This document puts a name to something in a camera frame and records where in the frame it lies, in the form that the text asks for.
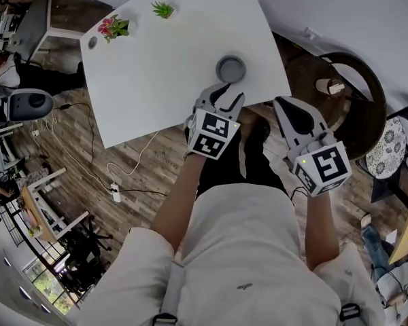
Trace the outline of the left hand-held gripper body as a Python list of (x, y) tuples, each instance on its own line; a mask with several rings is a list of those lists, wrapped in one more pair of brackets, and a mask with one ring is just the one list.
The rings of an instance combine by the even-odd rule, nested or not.
[(202, 95), (188, 118), (188, 153), (196, 153), (217, 160), (240, 128), (238, 118), (225, 118), (215, 105), (204, 105)]

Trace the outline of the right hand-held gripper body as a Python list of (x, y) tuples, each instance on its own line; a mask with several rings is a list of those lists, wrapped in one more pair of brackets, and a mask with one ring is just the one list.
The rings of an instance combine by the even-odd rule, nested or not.
[(319, 196), (342, 185), (352, 174), (345, 147), (332, 130), (320, 128), (299, 134), (284, 130), (289, 146), (286, 164), (310, 196)]

